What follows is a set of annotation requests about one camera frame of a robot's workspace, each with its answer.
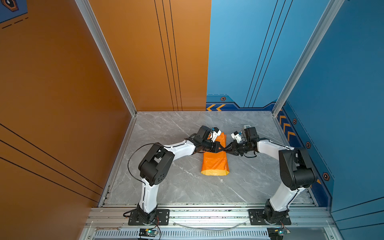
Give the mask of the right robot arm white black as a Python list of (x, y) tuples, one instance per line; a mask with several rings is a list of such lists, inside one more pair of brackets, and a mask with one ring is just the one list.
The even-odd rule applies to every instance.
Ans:
[(293, 200), (317, 180), (313, 161), (305, 148), (283, 146), (261, 139), (243, 143), (233, 141), (225, 147), (225, 152), (234, 156), (261, 153), (279, 161), (282, 183), (264, 208), (264, 219), (270, 224), (282, 221), (288, 215)]

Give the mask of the yellow wrapping paper sheet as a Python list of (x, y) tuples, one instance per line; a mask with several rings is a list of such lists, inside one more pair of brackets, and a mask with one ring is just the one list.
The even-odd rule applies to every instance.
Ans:
[(226, 152), (204, 153), (201, 174), (226, 176), (230, 173)]

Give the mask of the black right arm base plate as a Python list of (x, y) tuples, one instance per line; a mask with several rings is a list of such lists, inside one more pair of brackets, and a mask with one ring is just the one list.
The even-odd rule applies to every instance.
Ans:
[(249, 219), (253, 226), (267, 226), (267, 225), (291, 225), (289, 211), (276, 212), (273, 210), (262, 209), (249, 209)]

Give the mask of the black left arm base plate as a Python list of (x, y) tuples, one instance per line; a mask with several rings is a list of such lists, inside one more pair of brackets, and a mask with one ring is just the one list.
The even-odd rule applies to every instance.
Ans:
[(169, 209), (155, 209), (149, 214), (141, 209), (134, 209), (131, 211), (128, 225), (129, 226), (144, 226), (144, 225), (158, 225), (167, 226), (170, 220)]

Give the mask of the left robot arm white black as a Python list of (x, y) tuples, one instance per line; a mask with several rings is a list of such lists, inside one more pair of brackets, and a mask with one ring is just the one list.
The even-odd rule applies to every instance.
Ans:
[(220, 153), (224, 147), (218, 141), (184, 140), (173, 145), (154, 143), (139, 164), (141, 181), (143, 182), (142, 196), (138, 203), (144, 215), (149, 215), (158, 206), (157, 196), (160, 183), (166, 178), (173, 161), (197, 153)]

